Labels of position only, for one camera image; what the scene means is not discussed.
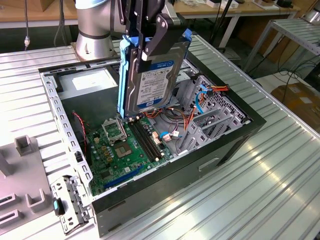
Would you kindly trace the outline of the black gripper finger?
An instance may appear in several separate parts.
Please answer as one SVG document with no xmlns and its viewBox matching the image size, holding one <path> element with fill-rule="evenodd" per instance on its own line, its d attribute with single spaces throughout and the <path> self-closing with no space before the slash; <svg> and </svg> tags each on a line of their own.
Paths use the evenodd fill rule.
<svg viewBox="0 0 320 240">
<path fill-rule="evenodd" d="M 184 17 L 177 13 L 178 24 L 166 13 L 156 16 L 156 31 L 151 40 L 146 44 L 146 55 L 148 57 L 167 53 L 171 47 L 179 42 L 180 37 L 187 29 Z"/>
<path fill-rule="evenodd" d="M 143 63 L 143 50 L 146 47 L 147 36 L 147 0 L 118 0 L 120 24 L 125 26 L 125 34 L 138 37 L 137 63 L 135 70 L 142 73 L 147 64 Z"/>
</svg>

